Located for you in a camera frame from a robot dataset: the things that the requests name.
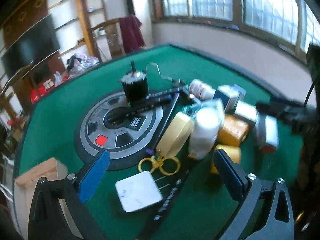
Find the white square charger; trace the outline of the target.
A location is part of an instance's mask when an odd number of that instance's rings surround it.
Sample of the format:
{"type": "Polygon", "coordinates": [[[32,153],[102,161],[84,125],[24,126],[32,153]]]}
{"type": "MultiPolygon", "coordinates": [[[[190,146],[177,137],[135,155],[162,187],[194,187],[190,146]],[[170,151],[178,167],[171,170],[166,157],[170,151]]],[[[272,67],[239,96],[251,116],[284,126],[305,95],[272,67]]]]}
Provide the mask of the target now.
{"type": "Polygon", "coordinates": [[[136,212],[159,203],[163,196],[149,171],[115,183],[117,195],[123,210],[127,213],[136,212]]]}

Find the wooden chair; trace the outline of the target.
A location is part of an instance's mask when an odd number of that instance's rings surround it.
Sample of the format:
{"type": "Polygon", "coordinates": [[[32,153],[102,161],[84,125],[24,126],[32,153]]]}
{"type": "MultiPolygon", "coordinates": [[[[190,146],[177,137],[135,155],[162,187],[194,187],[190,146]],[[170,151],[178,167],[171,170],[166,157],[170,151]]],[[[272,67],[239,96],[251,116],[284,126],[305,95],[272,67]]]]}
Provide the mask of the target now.
{"type": "Polygon", "coordinates": [[[125,55],[120,18],[106,20],[88,31],[93,35],[95,46],[103,62],[125,55]]]}

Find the white blue medicine box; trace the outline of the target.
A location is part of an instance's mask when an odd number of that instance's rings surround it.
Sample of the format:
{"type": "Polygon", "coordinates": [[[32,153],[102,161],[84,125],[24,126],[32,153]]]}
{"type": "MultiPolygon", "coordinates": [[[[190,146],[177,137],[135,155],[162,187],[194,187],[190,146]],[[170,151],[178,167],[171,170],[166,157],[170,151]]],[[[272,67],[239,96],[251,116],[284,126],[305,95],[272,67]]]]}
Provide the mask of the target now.
{"type": "Polygon", "coordinates": [[[246,91],[237,84],[218,86],[213,99],[221,99],[225,112],[235,109],[238,101],[242,101],[246,91]]]}

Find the black electric motor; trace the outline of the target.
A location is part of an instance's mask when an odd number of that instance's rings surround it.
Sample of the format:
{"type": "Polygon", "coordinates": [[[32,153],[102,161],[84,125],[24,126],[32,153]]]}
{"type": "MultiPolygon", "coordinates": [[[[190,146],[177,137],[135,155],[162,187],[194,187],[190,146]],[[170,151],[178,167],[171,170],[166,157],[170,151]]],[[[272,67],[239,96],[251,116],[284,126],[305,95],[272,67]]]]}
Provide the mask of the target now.
{"type": "Polygon", "coordinates": [[[131,71],[121,79],[126,100],[131,107],[139,104],[149,95],[147,75],[143,70],[137,70],[134,61],[131,61],[131,71]]]}

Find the orange snack packet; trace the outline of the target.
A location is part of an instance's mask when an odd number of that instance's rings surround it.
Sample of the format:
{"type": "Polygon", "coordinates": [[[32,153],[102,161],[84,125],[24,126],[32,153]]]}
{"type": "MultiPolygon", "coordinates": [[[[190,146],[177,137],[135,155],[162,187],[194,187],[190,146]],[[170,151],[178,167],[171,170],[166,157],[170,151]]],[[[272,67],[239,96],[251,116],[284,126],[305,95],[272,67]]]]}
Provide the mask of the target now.
{"type": "Polygon", "coordinates": [[[233,115],[226,115],[217,136],[219,143],[239,147],[249,133],[249,124],[233,115]]]}

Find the maroon cloth on rack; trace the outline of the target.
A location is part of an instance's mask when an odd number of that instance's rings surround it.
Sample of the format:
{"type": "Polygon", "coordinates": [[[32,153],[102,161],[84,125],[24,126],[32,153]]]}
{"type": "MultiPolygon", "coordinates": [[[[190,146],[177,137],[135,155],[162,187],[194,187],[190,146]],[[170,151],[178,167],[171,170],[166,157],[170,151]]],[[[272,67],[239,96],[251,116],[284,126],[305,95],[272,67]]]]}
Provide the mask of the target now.
{"type": "Polygon", "coordinates": [[[135,15],[119,18],[123,47],[126,54],[145,46],[141,32],[142,22],[135,15]]]}

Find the wall television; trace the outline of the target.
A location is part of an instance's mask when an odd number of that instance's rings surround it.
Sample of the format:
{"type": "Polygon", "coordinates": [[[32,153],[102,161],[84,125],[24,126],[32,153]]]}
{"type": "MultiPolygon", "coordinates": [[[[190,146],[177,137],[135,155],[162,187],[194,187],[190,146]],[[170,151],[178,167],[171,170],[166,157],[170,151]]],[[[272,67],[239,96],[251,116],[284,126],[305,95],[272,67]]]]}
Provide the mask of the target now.
{"type": "Polygon", "coordinates": [[[38,65],[60,50],[51,15],[39,20],[25,31],[1,57],[8,78],[30,63],[38,65]]]}

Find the teal cartoon tissue pack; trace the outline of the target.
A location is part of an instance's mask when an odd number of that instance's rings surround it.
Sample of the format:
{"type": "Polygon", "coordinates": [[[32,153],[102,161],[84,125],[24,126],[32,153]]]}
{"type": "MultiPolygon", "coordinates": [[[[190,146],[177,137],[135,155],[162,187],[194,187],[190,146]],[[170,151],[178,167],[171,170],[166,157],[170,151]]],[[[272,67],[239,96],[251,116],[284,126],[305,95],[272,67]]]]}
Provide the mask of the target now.
{"type": "Polygon", "coordinates": [[[190,116],[191,118],[195,119],[198,111],[206,107],[212,108],[217,114],[217,117],[220,121],[224,120],[225,108],[223,106],[221,99],[212,99],[212,100],[203,101],[200,104],[195,103],[192,105],[187,105],[182,108],[182,112],[190,116]]]}

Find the white red plaster box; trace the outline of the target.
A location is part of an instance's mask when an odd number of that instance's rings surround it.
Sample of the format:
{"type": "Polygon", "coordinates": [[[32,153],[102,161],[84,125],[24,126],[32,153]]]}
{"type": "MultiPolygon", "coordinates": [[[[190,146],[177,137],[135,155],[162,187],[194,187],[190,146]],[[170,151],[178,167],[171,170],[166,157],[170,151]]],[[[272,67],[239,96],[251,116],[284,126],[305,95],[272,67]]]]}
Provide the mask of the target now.
{"type": "Polygon", "coordinates": [[[234,116],[247,122],[249,126],[254,127],[257,122],[258,112],[255,106],[239,100],[234,111],[234,116]]]}

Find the black marker yellow cap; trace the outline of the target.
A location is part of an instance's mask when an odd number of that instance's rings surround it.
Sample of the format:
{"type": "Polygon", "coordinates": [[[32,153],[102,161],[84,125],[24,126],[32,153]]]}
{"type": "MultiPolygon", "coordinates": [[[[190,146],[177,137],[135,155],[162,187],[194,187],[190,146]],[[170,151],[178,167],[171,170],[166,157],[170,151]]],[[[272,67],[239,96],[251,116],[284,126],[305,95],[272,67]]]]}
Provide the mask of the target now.
{"type": "Polygon", "coordinates": [[[159,230],[164,220],[166,219],[174,201],[181,192],[191,169],[178,172],[178,175],[169,184],[169,193],[166,197],[156,204],[152,213],[146,220],[142,230],[139,232],[135,239],[152,239],[153,235],[159,230]]]}

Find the round grey table console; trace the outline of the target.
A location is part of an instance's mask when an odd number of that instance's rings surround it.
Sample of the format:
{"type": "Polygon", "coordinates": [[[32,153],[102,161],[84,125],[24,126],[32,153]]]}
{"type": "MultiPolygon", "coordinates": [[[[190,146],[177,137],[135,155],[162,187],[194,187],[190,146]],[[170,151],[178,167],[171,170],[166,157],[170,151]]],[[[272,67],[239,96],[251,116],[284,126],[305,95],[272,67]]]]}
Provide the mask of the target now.
{"type": "Polygon", "coordinates": [[[109,171],[124,170],[136,166],[148,156],[152,137],[157,128],[164,127],[165,112],[170,102],[134,116],[104,123],[104,117],[128,107],[125,93],[108,93],[82,115],[74,132],[74,147],[84,163],[107,150],[110,153],[109,171]]]}

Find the long black marker purple cap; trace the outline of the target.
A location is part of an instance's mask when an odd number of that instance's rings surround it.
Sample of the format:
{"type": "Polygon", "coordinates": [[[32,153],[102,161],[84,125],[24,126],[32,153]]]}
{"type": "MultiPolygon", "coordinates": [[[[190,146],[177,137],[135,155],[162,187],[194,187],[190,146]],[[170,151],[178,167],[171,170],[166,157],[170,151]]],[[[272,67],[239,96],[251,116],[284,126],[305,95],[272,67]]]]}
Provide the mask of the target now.
{"type": "Polygon", "coordinates": [[[173,114],[173,111],[176,107],[176,103],[178,102],[178,99],[180,97],[179,93],[175,93],[172,97],[171,102],[169,103],[168,107],[165,109],[165,112],[163,114],[163,118],[161,119],[159,125],[157,126],[152,139],[150,143],[148,144],[148,147],[146,148],[146,153],[148,155],[154,155],[156,153],[156,146],[158,145],[161,137],[163,136],[165,130],[167,129],[167,126],[169,125],[169,122],[171,120],[171,116],[173,114]]]}

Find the large white pill bottle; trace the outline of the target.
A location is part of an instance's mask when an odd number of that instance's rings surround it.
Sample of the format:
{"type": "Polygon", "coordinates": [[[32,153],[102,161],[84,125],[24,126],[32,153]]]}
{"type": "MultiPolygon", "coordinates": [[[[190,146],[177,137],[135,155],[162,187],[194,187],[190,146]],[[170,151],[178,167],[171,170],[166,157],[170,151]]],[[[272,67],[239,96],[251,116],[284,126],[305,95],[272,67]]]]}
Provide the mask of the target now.
{"type": "Polygon", "coordinates": [[[208,155],[215,144],[220,124],[217,111],[213,108],[204,107],[198,111],[189,138],[189,158],[202,160],[208,155]]]}

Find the cardboard tray box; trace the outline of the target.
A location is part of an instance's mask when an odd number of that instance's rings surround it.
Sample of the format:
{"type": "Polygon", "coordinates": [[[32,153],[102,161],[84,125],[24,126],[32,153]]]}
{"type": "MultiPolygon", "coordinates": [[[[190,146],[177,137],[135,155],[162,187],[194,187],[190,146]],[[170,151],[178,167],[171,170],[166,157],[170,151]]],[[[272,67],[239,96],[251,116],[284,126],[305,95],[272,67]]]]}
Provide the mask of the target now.
{"type": "Polygon", "coordinates": [[[62,181],[68,168],[57,158],[49,158],[14,179],[14,211],[24,239],[83,239],[66,201],[49,185],[62,181]]]}

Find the grey red slim box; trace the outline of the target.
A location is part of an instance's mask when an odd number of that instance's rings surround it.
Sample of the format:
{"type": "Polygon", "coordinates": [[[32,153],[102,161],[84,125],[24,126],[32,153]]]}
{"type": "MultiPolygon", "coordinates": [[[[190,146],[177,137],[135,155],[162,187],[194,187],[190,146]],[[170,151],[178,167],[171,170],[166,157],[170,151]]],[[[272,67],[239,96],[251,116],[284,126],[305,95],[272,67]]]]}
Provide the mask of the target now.
{"type": "Polygon", "coordinates": [[[275,152],[279,146],[277,119],[266,114],[258,114],[253,128],[255,148],[263,154],[275,152]]]}

